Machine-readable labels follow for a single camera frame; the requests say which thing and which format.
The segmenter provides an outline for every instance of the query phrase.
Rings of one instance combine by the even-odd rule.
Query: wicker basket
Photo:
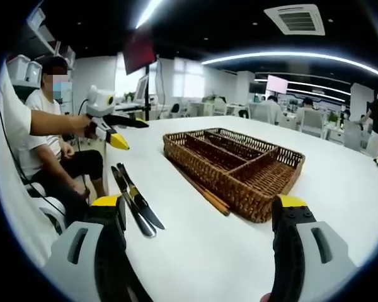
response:
[[[230,130],[213,128],[166,134],[165,156],[242,217],[265,222],[271,201],[287,194],[305,157]]]

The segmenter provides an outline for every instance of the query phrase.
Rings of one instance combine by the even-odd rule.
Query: ceiling light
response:
[[[264,79],[255,79],[255,82],[267,82],[267,80],[264,80]],[[346,92],[346,91],[342,91],[342,90],[338,90],[338,89],[330,88],[330,87],[326,87],[326,86],[320,86],[320,85],[309,84],[309,83],[302,83],[302,82],[292,82],[292,81],[289,81],[289,84],[305,85],[305,86],[317,87],[317,88],[322,88],[322,89],[328,89],[328,90],[336,91],[336,92],[338,92],[338,93],[347,94],[348,96],[351,96],[351,95],[352,95],[351,93]]]
[[[229,61],[229,60],[238,60],[238,59],[245,59],[245,58],[254,58],[254,57],[312,57],[312,58],[319,58],[319,59],[328,59],[343,62],[346,64],[354,65],[365,69],[367,71],[372,72],[373,74],[378,75],[378,70],[366,66],[364,64],[351,61],[348,59],[343,59],[340,57],[335,57],[332,55],[323,55],[320,53],[311,53],[311,52],[255,52],[255,53],[245,53],[242,55],[231,55],[229,57],[222,57],[219,59],[213,59],[202,62],[203,65],[213,64],[217,62]]]
[[[294,91],[294,92],[299,92],[299,93],[312,94],[314,96],[321,96],[323,98],[330,98],[330,99],[335,99],[337,101],[345,102],[344,99],[339,99],[339,98],[335,98],[334,96],[327,96],[325,94],[320,94],[320,93],[315,93],[315,92],[309,92],[309,91],[297,90],[297,89],[287,89],[287,91]]]
[[[150,0],[148,7],[144,10],[143,14],[140,17],[136,29],[138,29],[144,22],[146,22],[153,12],[156,10],[157,6],[161,3],[162,0]]]

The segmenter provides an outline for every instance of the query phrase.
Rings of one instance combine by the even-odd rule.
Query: knife blade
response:
[[[119,170],[116,167],[111,166],[111,170],[118,184],[118,187],[120,191],[122,192],[122,198],[127,203],[127,206],[130,208],[132,215],[134,217],[134,220],[136,221],[137,225],[140,228],[140,231],[143,233],[143,235],[147,237],[150,237],[150,238],[155,237],[157,234],[156,229],[153,227],[151,223],[147,221],[145,217],[143,217],[140,214],[138,207],[135,205],[134,201],[132,200],[132,198],[127,192],[127,184],[125,182],[125,179],[122,177],[122,175],[120,175]]]
[[[143,195],[137,190],[136,186],[130,179],[129,175],[127,174],[125,165],[118,163],[117,164],[118,170],[122,174],[123,178],[126,180],[127,184],[130,188],[130,196],[134,200],[136,206],[138,207],[140,213],[146,217],[153,225],[156,227],[165,230],[165,226],[163,223],[158,219],[158,217],[154,214],[152,209],[150,208],[148,202],[144,199]]]

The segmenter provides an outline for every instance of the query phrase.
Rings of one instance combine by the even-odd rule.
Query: chopsticks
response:
[[[230,215],[231,211],[229,210],[229,205],[223,202],[219,197],[217,197],[214,193],[210,192],[208,189],[203,187],[200,184],[197,184],[193,181],[188,175],[186,175],[180,168],[174,165],[176,170],[209,202],[220,211],[224,216]]]

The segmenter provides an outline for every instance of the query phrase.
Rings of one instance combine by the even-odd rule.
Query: air conditioning vent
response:
[[[325,35],[322,18],[315,4],[280,6],[265,9],[265,13],[284,35]]]

